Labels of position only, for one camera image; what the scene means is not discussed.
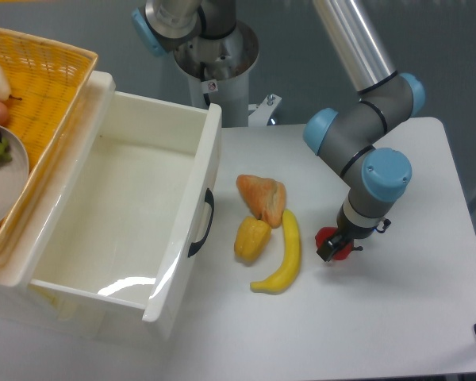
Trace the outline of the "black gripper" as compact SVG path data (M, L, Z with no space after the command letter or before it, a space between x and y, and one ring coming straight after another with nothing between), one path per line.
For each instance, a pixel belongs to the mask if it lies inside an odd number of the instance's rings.
M351 253L351 240L362 240L373 233L384 233L391 220L382 218L372 222L354 223L341 208L337 215L337 232L316 235L317 254L324 262L345 260Z

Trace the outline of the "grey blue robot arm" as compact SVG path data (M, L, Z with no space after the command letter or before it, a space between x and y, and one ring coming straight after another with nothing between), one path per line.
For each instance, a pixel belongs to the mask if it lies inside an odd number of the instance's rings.
M324 261L384 233L386 217L404 194L409 160L376 143L416 115L425 102L420 81L396 71L358 1L317 1L315 10L359 103L346 113L327 108L306 124L303 139L350 188L336 229L317 246ZM132 23L154 56L172 54L190 86L192 104L219 105L226 127L251 124L248 75L259 55L255 33L236 17L233 1L148 1Z

